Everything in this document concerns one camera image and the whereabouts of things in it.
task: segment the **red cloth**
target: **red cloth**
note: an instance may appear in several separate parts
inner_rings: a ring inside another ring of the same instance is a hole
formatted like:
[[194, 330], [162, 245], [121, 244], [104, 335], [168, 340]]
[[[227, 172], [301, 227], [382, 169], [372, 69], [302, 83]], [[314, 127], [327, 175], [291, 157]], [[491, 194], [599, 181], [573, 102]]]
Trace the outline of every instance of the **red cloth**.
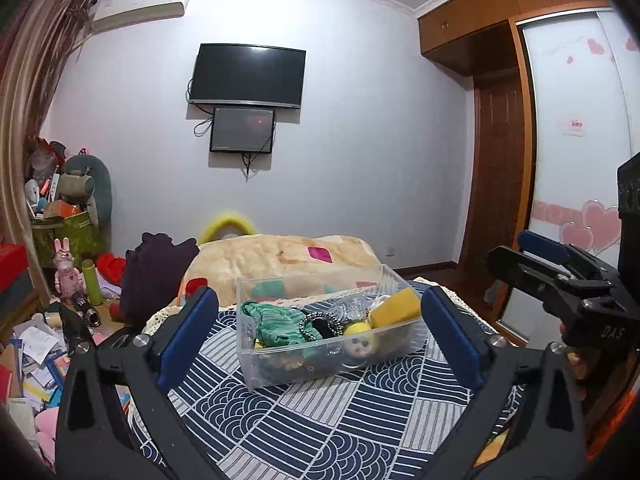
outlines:
[[184, 293], [187, 296], [187, 300], [193, 296], [193, 293], [198, 290], [199, 286], [207, 286], [209, 285], [209, 282], [207, 281], [206, 278], [193, 278], [192, 280], [189, 280], [189, 283], [187, 283], [187, 286], [185, 287]]
[[0, 292], [7, 290], [27, 267], [29, 261], [24, 245], [0, 245]]
[[95, 261], [95, 267], [103, 278], [117, 286], [120, 286], [126, 264], [127, 261], [124, 258], [119, 258], [111, 253], [101, 254]]
[[123, 315], [120, 313], [120, 304], [119, 303], [111, 303], [109, 306], [109, 314], [111, 319], [120, 323], [124, 323], [125, 319]]

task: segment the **green thermos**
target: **green thermos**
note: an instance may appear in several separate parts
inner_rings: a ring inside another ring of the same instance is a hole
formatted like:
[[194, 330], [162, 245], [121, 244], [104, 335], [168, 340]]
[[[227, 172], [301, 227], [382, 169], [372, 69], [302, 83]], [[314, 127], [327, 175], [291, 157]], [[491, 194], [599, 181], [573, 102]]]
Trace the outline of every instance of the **green thermos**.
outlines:
[[82, 275], [84, 276], [84, 285], [86, 293], [89, 297], [89, 303], [92, 305], [100, 305], [104, 302], [100, 293], [100, 285], [98, 284], [98, 274], [92, 260], [86, 259], [82, 261]]

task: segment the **human hand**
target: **human hand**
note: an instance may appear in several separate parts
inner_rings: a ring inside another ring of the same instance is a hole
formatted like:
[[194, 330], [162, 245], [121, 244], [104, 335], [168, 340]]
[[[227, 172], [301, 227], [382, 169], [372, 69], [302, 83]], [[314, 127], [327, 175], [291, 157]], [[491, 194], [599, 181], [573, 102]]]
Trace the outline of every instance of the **human hand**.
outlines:
[[[564, 335], [566, 330], [566, 325], [562, 323], [560, 325], [560, 333]], [[593, 349], [567, 347], [566, 356], [569, 359], [574, 379], [576, 381], [582, 381], [586, 379], [595, 368], [595, 365], [600, 358], [600, 352]], [[580, 397], [580, 400], [584, 400], [584, 397], [587, 395], [587, 391], [580, 383], [578, 383], [577, 386], [578, 397]]]

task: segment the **stuffed animal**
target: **stuffed animal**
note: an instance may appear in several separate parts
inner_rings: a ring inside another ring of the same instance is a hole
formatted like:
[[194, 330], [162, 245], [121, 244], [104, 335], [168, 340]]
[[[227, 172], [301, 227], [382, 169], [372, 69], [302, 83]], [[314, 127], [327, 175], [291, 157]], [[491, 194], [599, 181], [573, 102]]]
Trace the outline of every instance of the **stuffed animal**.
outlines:
[[56, 290], [65, 299], [70, 300], [71, 296], [76, 292], [84, 292], [82, 274], [74, 267], [74, 258], [69, 249], [69, 238], [64, 238], [62, 244], [56, 238], [54, 246], [56, 248], [56, 256], [53, 258], [53, 263], [56, 264], [57, 269], [55, 275]]
[[91, 223], [104, 229], [111, 222], [111, 177], [102, 161], [93, 155], [69, 158], [58, 181], [58, 193], [70, 204], [85, 205]]

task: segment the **black tv screen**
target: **black tv screen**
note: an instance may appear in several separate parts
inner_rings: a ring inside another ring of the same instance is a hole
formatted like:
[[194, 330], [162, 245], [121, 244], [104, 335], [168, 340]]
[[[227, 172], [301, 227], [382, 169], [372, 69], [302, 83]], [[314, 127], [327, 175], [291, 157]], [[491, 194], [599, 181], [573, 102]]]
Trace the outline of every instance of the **black tv screen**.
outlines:
[[305, 50], [203, 43], [193, 69], [190, 103], [300, 108]]
[[275, 115], [268, 108], [216, 106], [209, 151], [271, 153]]

